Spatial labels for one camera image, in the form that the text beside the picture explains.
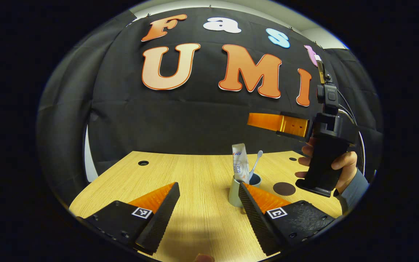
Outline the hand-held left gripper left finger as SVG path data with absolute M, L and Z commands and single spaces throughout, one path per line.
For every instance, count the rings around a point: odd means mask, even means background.
M 79 219 L 122 247 L 153 255 L 179 197 L 179 184 L 173 182 L 128 203 L 112 201 L 90 216 Z

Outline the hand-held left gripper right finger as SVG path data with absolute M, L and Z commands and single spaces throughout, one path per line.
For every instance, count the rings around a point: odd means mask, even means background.
M 335 220 L 307 201 L 291 203 L 243 182 L 238 197 L 266 256 L 306 244 Z

